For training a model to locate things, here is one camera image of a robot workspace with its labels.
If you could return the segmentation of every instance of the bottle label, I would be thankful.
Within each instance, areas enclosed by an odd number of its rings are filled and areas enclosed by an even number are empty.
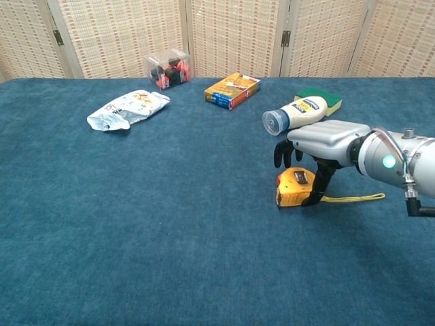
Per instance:
[[[293,103],[292,106],[295,107],[301,113],[306,113],[319,109],[319,105],[317,105],[315,102],[307,98],[304,98],[303,100]]]

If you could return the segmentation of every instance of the sponge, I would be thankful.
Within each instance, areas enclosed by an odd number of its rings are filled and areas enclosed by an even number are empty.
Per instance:
[[[300,92],[297,92],[296,96],[294,97],[294,101],[308,96],[321,96],[325,99],[326,103],[328,104],[328,110],[326,110],[325,114],[327,117],[340,109],[341,103],[343,101],[339,95],[335,95],[314,87],[306,87]]]

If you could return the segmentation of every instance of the hinge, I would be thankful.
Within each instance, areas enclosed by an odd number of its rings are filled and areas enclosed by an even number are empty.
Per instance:
[[[290,35],[292,34],[291,31],[283,31],[283,37],[281,38],[281,47],[282,48],[288,48],[290,44]]]
[[[60,36],[59,31],[57,29],[55,29],[53,31],[53,33],[54,33],[54,37],[56,38],[56,42],[57,42],[58,46],[63,46],[63,39]]]

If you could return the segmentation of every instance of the green indicator light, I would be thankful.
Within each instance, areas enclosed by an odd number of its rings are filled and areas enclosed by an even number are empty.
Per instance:
[[[387,155],[383,158],[382,164],[386,168],[392,168],[393,166],[396,165],[396,158],[392,155]]]

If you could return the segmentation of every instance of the clear plastic box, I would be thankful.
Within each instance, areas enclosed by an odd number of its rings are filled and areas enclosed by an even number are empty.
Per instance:
[[[190,56],[168,49],[146,56],[147,76],[161,90],[192,80]]]

